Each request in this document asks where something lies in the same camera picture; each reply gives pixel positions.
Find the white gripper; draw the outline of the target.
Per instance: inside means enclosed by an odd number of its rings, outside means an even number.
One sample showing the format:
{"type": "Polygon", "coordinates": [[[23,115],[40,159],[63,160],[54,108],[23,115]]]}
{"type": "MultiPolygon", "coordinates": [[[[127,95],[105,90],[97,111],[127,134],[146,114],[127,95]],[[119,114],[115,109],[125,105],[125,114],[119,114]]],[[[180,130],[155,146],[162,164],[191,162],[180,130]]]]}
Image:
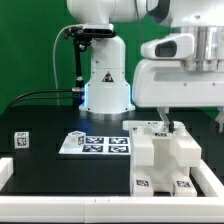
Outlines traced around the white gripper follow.
{"type": "Polygon", "coordinates": [[[133,79],[132,99],[138,107],[158,107],[163,131],[172,133],[168,107],[219,107],[215,121],[224,130],[224,72],[188,72],[179,61],[141,60],[133,79]]]}

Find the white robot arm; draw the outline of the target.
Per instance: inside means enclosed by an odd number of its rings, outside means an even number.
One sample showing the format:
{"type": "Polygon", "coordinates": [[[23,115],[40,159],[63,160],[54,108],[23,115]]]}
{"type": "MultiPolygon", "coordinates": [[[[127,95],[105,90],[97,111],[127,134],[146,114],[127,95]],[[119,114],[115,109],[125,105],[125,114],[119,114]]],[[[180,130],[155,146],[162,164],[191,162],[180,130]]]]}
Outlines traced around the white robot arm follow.
{"type": "Polygon", "coordinates": [[[91,49],[79,110],[219,109],[224,129],[224,0],[66,0],[78,53],[91,49]]]}

